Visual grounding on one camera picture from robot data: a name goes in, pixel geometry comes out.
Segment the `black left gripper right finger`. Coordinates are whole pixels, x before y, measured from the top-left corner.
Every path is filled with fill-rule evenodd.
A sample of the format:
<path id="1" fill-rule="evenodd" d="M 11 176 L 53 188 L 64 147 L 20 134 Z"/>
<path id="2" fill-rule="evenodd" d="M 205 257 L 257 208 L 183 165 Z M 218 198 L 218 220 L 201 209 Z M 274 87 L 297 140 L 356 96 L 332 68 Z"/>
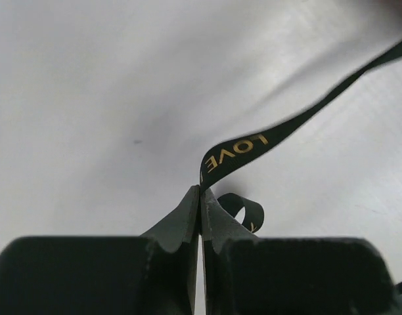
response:
<path id="1" fill-rule="evenodd" d="M 260 238 L 200 198 L 207 314 L 399 314 L 386 264 L 361 238 Z"/>

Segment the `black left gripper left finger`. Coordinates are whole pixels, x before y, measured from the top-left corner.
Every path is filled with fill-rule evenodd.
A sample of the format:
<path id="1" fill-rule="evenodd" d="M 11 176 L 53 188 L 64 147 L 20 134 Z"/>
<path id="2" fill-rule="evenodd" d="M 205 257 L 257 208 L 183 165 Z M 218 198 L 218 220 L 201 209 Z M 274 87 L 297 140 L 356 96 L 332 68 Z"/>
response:
<path id="1" fill-rule="evenodd" d="M 193 314 L 200 189 L 140 236 L 24 236 L 0 254 L 0 314 Z"/>

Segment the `black ribbon with gold lettering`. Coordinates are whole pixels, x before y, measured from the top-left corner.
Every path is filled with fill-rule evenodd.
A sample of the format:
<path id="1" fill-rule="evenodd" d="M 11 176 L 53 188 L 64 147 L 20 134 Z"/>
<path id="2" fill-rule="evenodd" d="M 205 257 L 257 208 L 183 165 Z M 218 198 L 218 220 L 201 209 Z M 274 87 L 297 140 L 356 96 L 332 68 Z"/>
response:
<path id="1" fill-rule="evenodd" d="M 341 104 L 341 101 L 336 102 L 336 99 L 365 74 L 400 60 L 402 60 L 402 40 L 342 79 L 316 103 L 272 126 L 226 140 L 210 148 L 202 158 L 200 166 L 201 193 L 205 193 L 213 184 L 276 148 L 331 104 L 347 107 L 345 110 L 340 109 L 337 112 L 334 110 L 334 113 L 330 113 L 342 115 L 342 119 L 337 118 L 335 121 L 336 131 L 339 130 L 341 133 L 343 128 L 347 132 L 347 139 L 353 140 L 353 131 L 357 128 L 361 136 L 364 132 L 362 130 L 372 124 L 373 118 L 378 120 L 376 114 L 380 116 L 380 113 L 371 110 L 370 114 L 365 114 L 364 109 L 370 109 L 370 105 L 360 105 L 358 110 L 353 111 L 352 105 Z M 233 219 L 234 215 L 245 208 L 245 217 L 240 225 L 249 233 L 257 232 L 262 226 L 264 210 L 260 204 L 237 194 L 225 194 L 219 198 L 219 202 Z"/>

